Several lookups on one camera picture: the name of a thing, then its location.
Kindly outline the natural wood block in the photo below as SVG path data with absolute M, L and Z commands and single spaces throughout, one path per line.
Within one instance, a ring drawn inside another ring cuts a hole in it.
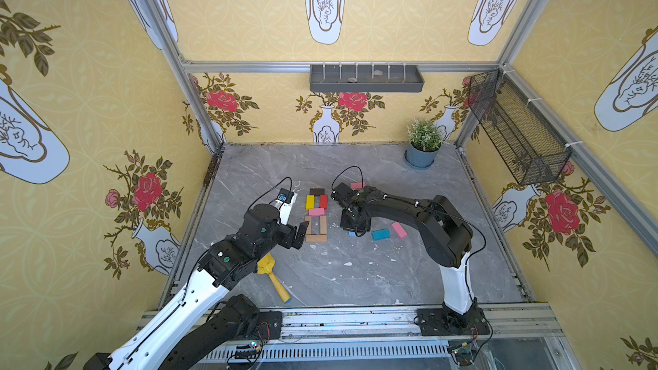
M 308 235 L 306 236 L 307 243 L 327 243 L 327 235 Z
M 327 231 L 327 216 L 320 216 L 320 234 L 326 236 Z
M 306 226 L 307 226 L 305 236 L 311 236 L 311 235 L 312 235 L 312 232 L 313 232 L 313 229 L 312 229 L 312 226 L 313 226 L 313 218 L 312 218 L 311 216 L 308 216 L 308 215 L 307 215 L 307 216 L 305 217 L 305 223 L 306 223 Z

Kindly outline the yellow block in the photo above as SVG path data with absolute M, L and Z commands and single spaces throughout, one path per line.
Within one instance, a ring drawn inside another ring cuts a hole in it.
M 307 211 L 315 209 L 315 196 L 314 195 L 308 195 L 306 197 L 305 209 Z

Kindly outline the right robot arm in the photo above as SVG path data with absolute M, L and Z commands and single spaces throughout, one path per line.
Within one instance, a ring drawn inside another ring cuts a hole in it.
M 416 230 L 430 259 L 440 266 L 444 308 L 464 316 L 475 306 L 466 262 L 471 255 L 473 230 L 442 195 L 432 200 L 387 194 L 366 186 L 353 189 L 341 183 L 331 198 L 342 208 L 340 227 L 362 236 L 374 218 L 387 219 Z

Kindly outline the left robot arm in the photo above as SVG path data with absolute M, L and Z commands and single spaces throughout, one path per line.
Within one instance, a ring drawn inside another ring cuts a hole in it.
M 189 369 L 221 344 L 255 332 L 260 310 L 229 293 L 276 246 L 303 246 L 308 222 L 282 224 L 279 209 L 259 204 L 234 235 L 200 257 L 187 284 L 135 337 L 111 354 L 97 353 L 87 369 Z

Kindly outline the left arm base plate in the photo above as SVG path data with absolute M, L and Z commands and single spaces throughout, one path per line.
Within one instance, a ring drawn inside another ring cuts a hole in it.
M 265 342 L 280 339 L 283 314 L 280 311 L 260 311 L 257 316 L 254 335 Z

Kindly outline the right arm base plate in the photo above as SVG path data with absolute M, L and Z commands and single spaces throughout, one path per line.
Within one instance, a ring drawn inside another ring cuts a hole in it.
M 483 310 L 473 305 L 464 314 L 446 306 L 440 308 L 420 308 L 416 310 L 414 323 L 424 337 L 429 336 L 489 336 L 492 330 Z

